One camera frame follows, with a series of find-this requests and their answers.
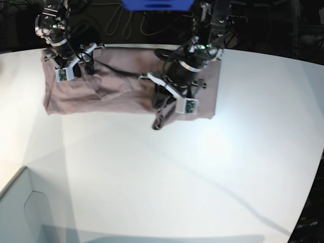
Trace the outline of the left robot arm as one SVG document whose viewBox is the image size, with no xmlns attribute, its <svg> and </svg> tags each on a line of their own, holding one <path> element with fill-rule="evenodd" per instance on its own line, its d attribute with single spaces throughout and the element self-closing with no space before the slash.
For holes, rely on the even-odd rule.
<svg viewBox="0 0 324 243">
<path fill-rule="evenodd" d="M 220 59 L 224 52 L 231 2 L 199 1 L 193 4 L 191 11 L 193 24 L 189 40 L 174 51 L 156 49 L 156 57 L 163 61 L 162 69 L 140 76 L 155 84 L 152 101 L 154 130 L 160 130 L 174 113 L 197 113 L 197 93 L 207 87 L 198 74 L 209 62 Z"/>
</svg>

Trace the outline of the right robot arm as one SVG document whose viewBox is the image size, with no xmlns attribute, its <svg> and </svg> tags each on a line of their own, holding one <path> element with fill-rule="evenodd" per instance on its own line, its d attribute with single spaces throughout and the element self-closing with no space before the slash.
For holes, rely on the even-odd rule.
<svg viewBox="0 0 324 243">
<path fill-rule="evenodd" d="M 94 39 L 87 38 L 90 25 L 82 20 L 71 27 L 71 17 L 81 14 L 89 5 L 73 9 L 72 1 L 44 1 L 43 11 L 35 19 L 35 34 L 49 45 L 44 49 L 45 60 L 54 66 L 57 82 L 81 77 L 80 66 L 87 75 L 94 75 L 93 51 L 102 47 Z"/>
</svg>

